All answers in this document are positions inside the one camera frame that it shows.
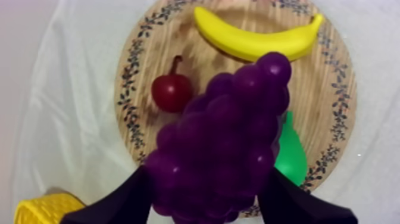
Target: grape bunch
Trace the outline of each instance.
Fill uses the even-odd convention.
[[[145,162],[158,214],[176,224],[219,224],[254,204],[279,151],[291,73],[276,52],[220,73],[160,130]]]

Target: round wooden tray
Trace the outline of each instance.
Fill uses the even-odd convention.
[[[243,66],[208,44],[198,33],[193,9],[202,5],[242,29],[271,33],[308,24],[318,9],[302,0],[160,0],[133,29],[122,52],[115,80],[115,111],[122,138],[141,164],[155,149],[155,137],[178,115],[163,113],[153,103],[152,81],[166,74],[175,55],[184,62],[179,73],[190,77],[198,93],[217,73]],[[294,128],[307,154],[304,184],[311,192],[332,172],[352,132],[356,84],[340,35],[329,21],[310,55],[292,63],[289,84]],[[258,216],[254,205],[242,216]]]

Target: cherry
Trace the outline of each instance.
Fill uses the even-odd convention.
[[[169,113],[182,112],[193,97],[190,80],[186,76],[176,73],[178,64],[182,61],[182,56],[176,56],[169,74],[156,78],[151,87],[156,105]]]

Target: yellow basket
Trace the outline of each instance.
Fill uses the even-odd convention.
[[[15,211],[15,224],[59,224],[65,214],[84,205],[70,194],[53,194],[21,201]]]

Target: banana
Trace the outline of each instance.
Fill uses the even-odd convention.
[[[256,61],[268,52],[280,52],[293,61],[313,48],[324,17],[316,14],[309,25],[271,34],[241,30],[202,7],[195,8],[195,20],[208,41],[235,57]]]

